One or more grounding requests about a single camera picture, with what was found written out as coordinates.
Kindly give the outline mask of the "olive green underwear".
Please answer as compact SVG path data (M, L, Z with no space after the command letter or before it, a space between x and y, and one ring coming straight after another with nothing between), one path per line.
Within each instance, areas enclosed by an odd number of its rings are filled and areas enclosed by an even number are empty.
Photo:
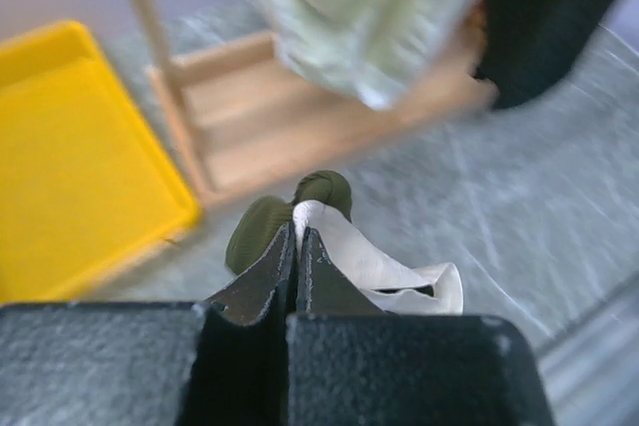
M336 268L372 304L399 314L460 314L463 286L451 262L410 268L370 242L351 221L348 181L334 171L317 171L300 180L286 202L266 196L241 217L226 248L226 267L241 274L267 250L280 227L295 226L296 246L312 228Z

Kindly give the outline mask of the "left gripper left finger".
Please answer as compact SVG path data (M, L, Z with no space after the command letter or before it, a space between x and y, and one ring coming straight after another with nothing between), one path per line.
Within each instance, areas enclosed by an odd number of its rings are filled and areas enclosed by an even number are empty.
M202 303L206 325L281 325L290 311L291 281L296 279L296 235L282 225L264 253L228 286Z

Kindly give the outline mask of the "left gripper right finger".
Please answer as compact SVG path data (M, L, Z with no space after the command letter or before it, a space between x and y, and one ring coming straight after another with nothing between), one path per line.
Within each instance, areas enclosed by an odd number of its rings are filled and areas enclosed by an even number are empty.
M331 261L317 229L305 229L298 253L297 313L328 316L384 315Z

